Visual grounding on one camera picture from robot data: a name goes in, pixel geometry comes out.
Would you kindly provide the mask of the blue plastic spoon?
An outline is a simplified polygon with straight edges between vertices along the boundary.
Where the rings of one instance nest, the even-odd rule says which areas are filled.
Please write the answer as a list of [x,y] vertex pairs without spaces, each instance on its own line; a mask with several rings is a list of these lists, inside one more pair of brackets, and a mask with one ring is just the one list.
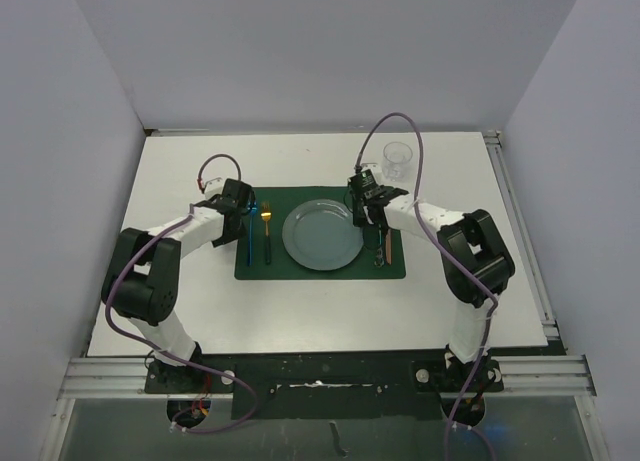
[[247,266],[251,267],[253,265],[254,258],[254,221],[257,215],[257,202],[252,201],[249,207],[249,224],[248,224],[248,241],[247,241]]

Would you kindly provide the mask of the gold fork green handle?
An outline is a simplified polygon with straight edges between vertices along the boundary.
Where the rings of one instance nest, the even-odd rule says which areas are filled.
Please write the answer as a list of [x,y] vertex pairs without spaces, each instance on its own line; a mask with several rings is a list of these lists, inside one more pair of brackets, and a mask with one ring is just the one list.
[[270,265],[272,262],[272,243],[271,243],[271,228],[270,222],[272,219],[272,210],[269,201],[263,201],[261,203],[260,217],[264,223],[264,258],[265,263]]

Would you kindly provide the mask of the copper knife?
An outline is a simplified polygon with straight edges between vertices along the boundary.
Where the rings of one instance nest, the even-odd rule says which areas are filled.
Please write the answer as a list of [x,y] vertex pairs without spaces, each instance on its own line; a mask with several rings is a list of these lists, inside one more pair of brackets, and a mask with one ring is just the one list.
[[383,257],[385,265],[392,264],[392,231],[390,229],[387,229],[385,232]]

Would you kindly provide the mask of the clear plastic cup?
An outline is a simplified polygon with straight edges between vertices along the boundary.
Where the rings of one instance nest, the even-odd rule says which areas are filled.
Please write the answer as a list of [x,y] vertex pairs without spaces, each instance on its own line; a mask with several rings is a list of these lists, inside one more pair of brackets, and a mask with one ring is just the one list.
[[411,173],[413,150],[402,142],[390,142],[383,149],[382,171],[390,181],[406,181]]

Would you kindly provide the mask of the teal round plate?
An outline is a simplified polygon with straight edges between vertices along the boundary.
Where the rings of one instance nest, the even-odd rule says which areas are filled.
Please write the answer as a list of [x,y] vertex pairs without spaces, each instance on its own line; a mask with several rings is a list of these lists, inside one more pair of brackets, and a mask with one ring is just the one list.
[[364,247],[362,229],[353,225],[347,207],[330,199],[296,206],[282,226],[287,254],[314,271],[335,271],[353,262]]

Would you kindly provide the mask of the gold iridescent spoon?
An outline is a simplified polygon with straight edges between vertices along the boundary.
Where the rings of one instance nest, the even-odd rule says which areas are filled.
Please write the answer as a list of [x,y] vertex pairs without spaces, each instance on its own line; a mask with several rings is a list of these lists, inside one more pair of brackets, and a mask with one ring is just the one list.
[[382,228],[380,228],[378,230],[378,246],[375,250],[375,259],[374,259],[374,266],[376,268],[381,268],[386,264],[385,244],[386,244],[386,234],[385,234],[385,231]]

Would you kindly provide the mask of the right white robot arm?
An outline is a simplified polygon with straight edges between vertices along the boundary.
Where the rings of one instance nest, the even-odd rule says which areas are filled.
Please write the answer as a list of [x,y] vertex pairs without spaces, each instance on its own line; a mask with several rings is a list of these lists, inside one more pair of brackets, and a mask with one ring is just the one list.
[[439,252],[447,287],[457,299],[445,365],[448,383],[469,389],[481,377],[477,359],[488,338],[499,298],[515,274],[515,263],[493,218],[482,209],[465,213],[422,202],[405,189],[383,185],[362,166],[348,180],[353,222],[411,234]]

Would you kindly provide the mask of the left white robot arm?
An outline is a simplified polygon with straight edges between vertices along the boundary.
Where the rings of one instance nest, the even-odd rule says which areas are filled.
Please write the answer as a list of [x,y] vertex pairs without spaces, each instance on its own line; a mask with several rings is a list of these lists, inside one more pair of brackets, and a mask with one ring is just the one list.
[[151,348],[170,366],[168,380],[180,391],[195,390],[204,376],[200,347],[175,311],[181,261],[207,244],[216,248],[243,237],[254,198],[249,184],[217,178],[184,216],[148,230],[126,228],[116,240],[101,290],[106,321]]

